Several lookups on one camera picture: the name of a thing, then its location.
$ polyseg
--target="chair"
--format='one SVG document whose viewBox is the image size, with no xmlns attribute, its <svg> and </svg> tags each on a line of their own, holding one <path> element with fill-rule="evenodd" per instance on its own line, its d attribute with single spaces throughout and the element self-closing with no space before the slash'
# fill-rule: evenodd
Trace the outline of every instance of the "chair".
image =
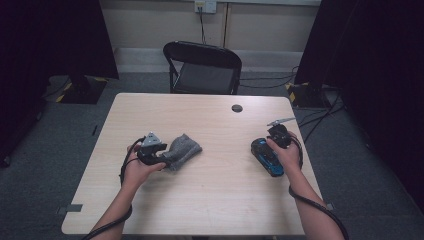
<svg viewBox="0 0 424 240">
<path fill-rule="evenodd" d="M 163 53 L 169 63 L 171 93 L 237 94 L 242 63 L 231 50 L 175 41 L 166 44 Z M 174 62 L 183 63 L 179 72 Z"/>
</svg>

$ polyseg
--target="gray cloth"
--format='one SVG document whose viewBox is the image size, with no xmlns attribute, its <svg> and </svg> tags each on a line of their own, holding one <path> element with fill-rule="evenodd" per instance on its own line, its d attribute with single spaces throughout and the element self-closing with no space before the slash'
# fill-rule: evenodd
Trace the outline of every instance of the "gray cloth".
<svg viewBox="0 0 424 240">
<path fill-rule="evenodd" d="M 162 153 L 162 157 L 167 158 L 170 162 L 169 170 L 177 171 L 185 162 L 201 151 L 202 148 L 197 142 L 183 134 L 171 143 L 169 151 Z"/>
</svg>

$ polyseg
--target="black wire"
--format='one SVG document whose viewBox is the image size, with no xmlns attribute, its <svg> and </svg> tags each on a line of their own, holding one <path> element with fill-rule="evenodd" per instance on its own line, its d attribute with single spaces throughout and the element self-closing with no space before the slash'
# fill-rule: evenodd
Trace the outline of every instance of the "black wire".
<svg viewBox="0 0 424 240">
<path fill-rule="evenodd" d="M 203 8 L 198 7 L 197 10 L 199 10 L 200 24 L 202 25 L 202 43 L 206 44 L 205 30 L 203 29 Z"/>
<path fill-rule="evenodd" d="M 327 117 L 328 115 L 331 114 L 331 110 L 333 110 L 334 106 L 336 106 L 337 104 L 337 100 L 340 97 L 340 91 L 337 94 L 336 99 L 334 100 L 333 104 L 331 105 L 331 107 L 328 109 L 328 111 L 321 117 L 318 118 L 318 122 L 317 124 L 315 124 L 315 126 L 312 128 L 312 130 L 308 133 L 308 135 L 305 137 L 305 139 L 303 140 L 304 143 L 306 143 L 306 141 L 308 141 L 309 137 L 311 136 L 312 132 L 318 127 L 318 125 L 322 122 L 322 120 L 324 120 L 325 117 Z"/>
<path fill-rule="evenodd" d="M 54 91 L 53 91 L 53 92 L 51 92 L 51 93 L 47 93 L 46 95 L 42 96 L 42 98 L 50 97 L 51 95 L 53 95 L 53 94 L 57 93 L 60 89 L 62 89 L 63 87 L 65 87 L 66 83 L 68 83 L 68 82 L 69 82 L 69 76 L 68 76 L 68 78 L 66 79 L 66 81 L 62 84 L 62 86 L 60 86 L 58 89 L 54 90 Z"/>
<path fill-rule="evenodd" d="M 306 203 L 306 204 L 308 204 L 308 205 L 310 205 L 310 206 L 312 206 L 312 207 L 314 207 L 314 208 L 316 208 L 316 209 L 320 210 L 321 212 L 323 212 L 323 213 L 327 214 L 327 216 L 329 216 L 331 219 L 333 219 L 333 221 L 334 221 L 334 222 L 337 224 L 337 226 L 340 228 L 340 231 L 342 232 L 344 239 L 346 239 L 346 240 L 348 240 L 348 239 L 349 239 L 349 234 L 348 234 L 348 232 L 347 232 L 347 230 L 346 230 L 345 226 L 343 225 L 343 223 L 340 221 L 340 219 L 338 219 L 338 218 L 337 218 L 337 216 L 336 216 L 336 215 L 334 215 L 332 212 L 330 212 L 327 208 L 325 208 L 325 207 L 321 206 L 321 205 L 320 205 L 319 203 L 317 203 L 317 202 L 314 202 L 314 201 L 312 201 L 312 200 L 310 200 L 310 199 L 308 199 L 308 198 L 305 198 L 305 197 L 302 197 L 302 196 L 300 196 L 300 195 L 296 194 L 296 193 L 293 191 L 293 189 L 291 188 L 291 186 L 289 186 L 289 194 L 290 194 L 293 198 L 298 199 L 298 200 L 300 200 L 300 201 L 302 201 L 302 202 L 304 202 L 304 203 Z"/>
<path fill-rule="evenodd" d="M 243 85 L 243 84 L 240 84 L 239 86 L 240 87 L 248 87 L 248 88 L 276 88 L 276 87 L 281 87 L 281 86 L 287 84 L 288 82 L 290 82 L 293 79 L 293 76 L 296 76 L 296 74 L 290 75 L 290 76 L 286 76 L 286 77 L 282 77 L 282 78 L 262 78 L 262 79 L 267 79 L 267 80 L 270 80 L 270 79 L 285 79 L 285 78 L 290 78 L 286 82 L 281 83 L 281 84 L 278 84 L 278 85 L 275 85 L 275 86 L 265 86 L 265 87 L 261 86 L 261 87 L 256 87 L 256 86 L 248 86 L 248 85 Z M 261 78 L 256 78 L 256 79 L 240 79 L 240 80 L 258 80 L 258 79 L 261 79 Z"/>
<path fill-rule="evenodd" d="M 144 138 L 140 138 L 137 141 L 135 141 L 133 143 L 133 145 L 130 147 L 130 149 L 128 150 L 127 155 L 125 156 L 124 163 L 122 164 L 122 167 L 121 167 L 121 174 L 119 175 L 120 181 L 121 181 L 121 185 L 124 182 L 125 169 L 127 168 L 127 165 L 130 162 L 134 161 L 134 160 L 140 160 L 138 158 L 134 158 L 134 159 L 131 159 L 131 160 L 128 161 L 128 158 L 130 157 L 131 152 L 134 149 L 135 145 L 137 145 L 137 143 L 139 143 L 139 142 L 143 142 L 143 140 L 144 140 Z M 128 209 L 127 213 L 125 213 L 124 216 L 122 216 L 121 218 L 119 218 L 119 219 L 117 219 L 117 220 L 115 220 L 113 222 L 110 222 L 110 223 L 108 223 L 108 224 L 106 224 L 104 226 L 101 226 L 101 227 L 99 227 L 99 228 L 91 231 L 90 233 L 88 233 L 87 235 L 85 235 L 82 238 L 82 240 L 92 239 L 93 237 L 95 237 L 95 236 L 97 236 L 97 235 L 99 235 L 99 234 L 107 231 L 108 229 L 111 229 L 111 228 L 117 226 L 118 224 L 121 224 L 121 223 L 125 222 L 128 218 L 130 218 L 131 214 L 132 214 L 132 205 L 130 205 L 130 208 Z"/>
<path fill-rule="evenodd" d="M 302 166 L 303 166 L 303 150 L 302 150 L 302 144 L 300 144 L 299 140 L 296 137 L 293 137 L 292 136 L 291 137 L 291 140 L 297 146 L 297 148 L 299 149 L 299 167 L 300 167 L 300 169 L 302 169 Z M 342 232 L 343 237 L 346 240 L 349 239 L 349 234 L 347 233 L 347 230 L 344 227 L 343 223 L 340 221 L 340 219 L 337 218 L 336 215 L 334 215 L 332 212 L 330 212 L 327 208 L 321 206 L 320 204 L 318 204 L 318 203 L 316 203 L 316 202 L 314 202 L 314 201 L 312 201 L 312 200 L 310 200 L 308 198 L 305 198 L 305 197 L 302 197 L 302 196 L 296 194 L 293 191 L 293 189 L 291 188 L 291 186 L 289 186 L 289 194 L 293 198 L 298 199 L 298 200 L 300 200 L 300 201 L 302 201 L 302 202 L 304 202 L 304 203 L 306 203 L 306 204 L 308 204 L 308 205 L 310 205 L 310 206 L 312 206 L 312 207 L 320 210 L 321 212 L 327 214 L 331 219 L 333 219 L 333 221 L 340 228 L 340 231 Z"/>
<path fill-rule="evenodd" d="M 316 111 L 316 112 L 314 112 L 314 113 L 310 113 L 310 114 L 308 114 L 308 115 L 304 116 L 304 117 L 302 118 L 302 120 L 298 123 L 299 127 L 302 127 L 302 126 L 304 126 L 304 125 L 306 125 L 306 124 L 310 123 L 310 122 L 308 122 L 308 123 L 303 124 L 303 121 L 305 121 L 305 120 L 306 120 L 306 118 L 308 118 L 308 117 L 310 117 L 310 116 L 312 116 L 312 115 L 315 115 L 315 114 L 323 113 L 323 112 L 325 112 L 325 111 L 327 111 L 327 110 L 326 110 L 326 109 L 321 109 L 321 110 L 318 110 L 318 111 Z"/>
<path fill-rule="evenodd" d="M 240 79 L 240 80 L 243 80 L 243 81 L 249 81 L 249 80 L 275 80 L 275 79 L 286 79 L 286 78 L 290 78 L 288 81 L 286 81 L 286 82 L 284 82 L 282 84 L 278 84 L 278 85 L 275 85 L 275 86 L 267 86 L 267 87 L 256 87 L 256 86 L 248 86 L 248 85 L 242 85 L 242 84 L 240 84 L 239 86 L 241 86 L 241 87 L 248 87 L 248 88 L 276 88 L 276 87 L 281 87 L 281 86 L 287 84 L 288 82 L 290 82 L 293 79 L 293 77 L 296 76 L 296 73 L 294 73 L 294 70 L 296 68 L 299 68 L 299 66 L 293 67 L 292 68 L 291 75 L 285 76 L 285 77 L 279 77 L 279 78 L 276 78 L 276 77 L 270 77 L 270 78 L 241 78 Z"/>
</svg>

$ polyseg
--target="chair backrest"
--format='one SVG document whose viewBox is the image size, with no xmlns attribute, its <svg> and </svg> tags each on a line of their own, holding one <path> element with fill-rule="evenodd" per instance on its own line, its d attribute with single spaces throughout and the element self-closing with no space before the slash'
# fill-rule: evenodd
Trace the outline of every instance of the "chair backrest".
<svg viewBox="0 0 424 240">
<path fill-rule="evenodd" d="M 171 60 L 174 60 L 239 70 L 242 67 L 240 58 L 233 51 L 212 45 L 175 41 L 166 44 L 163 53 L 171 66 L 173 66 Z"/>
</svg>

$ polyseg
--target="wooden table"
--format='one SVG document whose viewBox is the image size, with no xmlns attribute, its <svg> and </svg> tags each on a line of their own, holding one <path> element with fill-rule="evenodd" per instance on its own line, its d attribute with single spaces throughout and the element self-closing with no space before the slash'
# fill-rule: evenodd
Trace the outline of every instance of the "wooden table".
<svg viewBox="0 0 424 240">
<path fill-rule="evenodd" d="M 234 104 L 243 111 L 232 111 Z M 304 234 L 287 177 L 272 178 L 250 152 L 253 140 L 268 135 L 268 123 L 289 117 L 283 97 L 118 94 L 72 201 L 82 210 L 67 213 L 63 232 L 91 230 L 119 191 L 127 146 L 153 131 L 168 148 L 185 133 L 203 151 L 177 172 L 149 177 L 124 234 Z M 285 126 L 301 139 L 296 121 Z M 306 149 L 303 172 L 320 195 Z"/>
</svg>

